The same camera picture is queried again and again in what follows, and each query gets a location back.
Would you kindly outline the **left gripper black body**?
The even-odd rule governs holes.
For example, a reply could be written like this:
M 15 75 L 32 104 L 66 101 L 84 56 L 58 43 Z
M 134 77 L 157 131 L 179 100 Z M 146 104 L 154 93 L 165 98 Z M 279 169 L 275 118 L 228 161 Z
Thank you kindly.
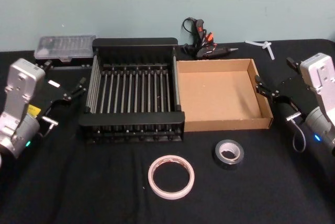
M 34 98 L 29 102 L 28 114 L 37 120 L 60 105 L 70 105 L 71 95 L 61 84 L 45 79 L 41 89 L 39 89 Z

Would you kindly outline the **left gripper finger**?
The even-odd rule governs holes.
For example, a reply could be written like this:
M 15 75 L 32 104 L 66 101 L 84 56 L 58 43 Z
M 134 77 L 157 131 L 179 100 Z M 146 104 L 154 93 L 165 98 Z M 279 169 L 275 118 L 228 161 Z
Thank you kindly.
M 74 90 L 71 91 L 69 94 L 64 94 L 63 95 L 63 100 L 66 102 L 71 102 L 75 100 L 76 98 L 79 98 L 86 92 L 86 87 L 84 86 L 86 82 L 86 78 L 82 77 L 77 85 L 75 86 Z
M 53 61 L 52 60 L 47 60 L 43 64 L 39 65 L 39 67 L 45 72 L 45 74 L 48 73 L 48 71 L 53 67 Z

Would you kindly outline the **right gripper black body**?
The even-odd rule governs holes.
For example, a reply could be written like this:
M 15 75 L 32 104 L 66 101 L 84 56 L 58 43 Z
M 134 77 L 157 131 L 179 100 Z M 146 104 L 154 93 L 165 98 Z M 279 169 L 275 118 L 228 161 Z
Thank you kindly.
M 301 75 L 289 77 L 280 82 L 276 88 L 280 95 L 289 98 L 289 104 L 294 104 L 295 108 L 301 112 L 301 117 L 307 116 L 318 107 L 315 94 L 305 84 Z

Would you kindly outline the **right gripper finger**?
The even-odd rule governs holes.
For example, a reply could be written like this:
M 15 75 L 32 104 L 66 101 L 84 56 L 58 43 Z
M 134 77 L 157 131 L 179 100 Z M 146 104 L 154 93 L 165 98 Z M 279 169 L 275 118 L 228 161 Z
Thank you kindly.
M 294 70 L 296 73 L 301 74 L 300 62 L 295 61 L 294 59 L 288 57 L 286 58 L 286 64 Z
M 274 103 L 281 102 L 281 96 L 278 90 L 270 89 L 258 75 L 254 77 L 254 80 L 256 82 L 255 89 L 257 93 L 266 97 L 271 102 Z

